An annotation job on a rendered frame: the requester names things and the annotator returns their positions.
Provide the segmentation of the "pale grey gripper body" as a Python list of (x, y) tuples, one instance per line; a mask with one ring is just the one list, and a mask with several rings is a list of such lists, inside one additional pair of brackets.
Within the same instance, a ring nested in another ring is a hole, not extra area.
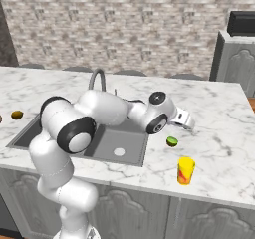
[(179, 118), (174, 118), (168, 122), (168, 124), (180, 126), (184, 129), (188, 130), (193, 130), (195, 126), (195, 121), (191, 116), (188, 117), (181, 117)]

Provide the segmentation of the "yellow cup with red pattern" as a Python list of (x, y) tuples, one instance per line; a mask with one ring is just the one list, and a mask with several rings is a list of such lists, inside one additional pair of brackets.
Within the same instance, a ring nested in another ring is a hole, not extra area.
[(177, 165), (177, 181), (182, 185), (188, 185), (195, 168), (195, 161), (187, 156), (181, 157)]

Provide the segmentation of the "grey sink basin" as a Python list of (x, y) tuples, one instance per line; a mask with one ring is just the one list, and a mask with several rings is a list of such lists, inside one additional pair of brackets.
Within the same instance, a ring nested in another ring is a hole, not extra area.
[[(39, 115), (36, 115), (7, 147), (28, 150), (31, 140), (40, 132)], [(142, 167), (147, 141), (148, 134), (126, 119), (118, 126), (99, 125), (90, 146), (71, 157)]]

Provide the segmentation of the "dark grey stool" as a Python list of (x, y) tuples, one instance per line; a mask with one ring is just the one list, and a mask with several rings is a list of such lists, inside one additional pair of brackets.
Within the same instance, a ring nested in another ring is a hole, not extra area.
[(205, 81), (204, 78), (193, 75), (193, 74), (176, 74), (170, 77), (171, 79), (181, 79), (181, 80), (194, 80), (194, 81)]
[(40, 64), (31, 64), (31, 63), (28, 63), (28, 64), (23, 64), (23, 65), (20, 65), (19, 68), (27, 68), (27, 69), (40, 69), (40, 70), (44, 70), (45, 67), (43, 65), (40, 65)]
[(146, 74), (138, 70), (122, 70), (115, 72), (114, 75), (146, 77)]
[(93, 70), (87, 67), (80, 67), (80, 66), (76, 66), (76, 67), (69, 67), (64, 69), (63, 71), (70, 71), (70, 72), (83, 72), (83, 73), (92, 73)]

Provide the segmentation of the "grey cupboard run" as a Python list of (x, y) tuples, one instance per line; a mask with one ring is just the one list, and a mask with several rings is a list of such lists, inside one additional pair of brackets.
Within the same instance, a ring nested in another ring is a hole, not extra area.
[(239, 83), (247, 98), (255, 98), (255, 37), (219, 31), (209, 80)]

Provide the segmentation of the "grey curved tap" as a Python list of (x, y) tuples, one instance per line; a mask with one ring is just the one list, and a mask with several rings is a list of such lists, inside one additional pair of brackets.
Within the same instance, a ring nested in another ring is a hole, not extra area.
[(102, 87), (102, 92), (105, 92), (107, 90), (106, 88), (106, 76), (104, 70), (97, 68), (93, 71), (90, 81), (89, 81), (89, 90), (94, 89), (94, 84), (95, 84), (95, 79), (96, 76), (99, 75), (101, 78), (101, 87)]

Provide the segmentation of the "grey cupboard door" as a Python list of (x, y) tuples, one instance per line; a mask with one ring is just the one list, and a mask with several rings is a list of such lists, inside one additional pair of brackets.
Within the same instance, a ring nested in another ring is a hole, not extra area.
[(165, 239), (255, 239), (255, 210), (172, 197)]
[(60, 230), (60, 205), (37, 190), (39, 175), (0, 168), (0, 192), (26, 239), (52, 239)]
[(99, 201), (89, 213), (102, 239), (164, 239), (170, 198), (96, 185)]

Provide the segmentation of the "black microwave oven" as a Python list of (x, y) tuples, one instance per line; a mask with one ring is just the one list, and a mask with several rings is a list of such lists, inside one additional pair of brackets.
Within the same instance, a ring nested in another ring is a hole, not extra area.
[(255, 37), (255, 11), (231, 11), (227, 33), (231, 37)]

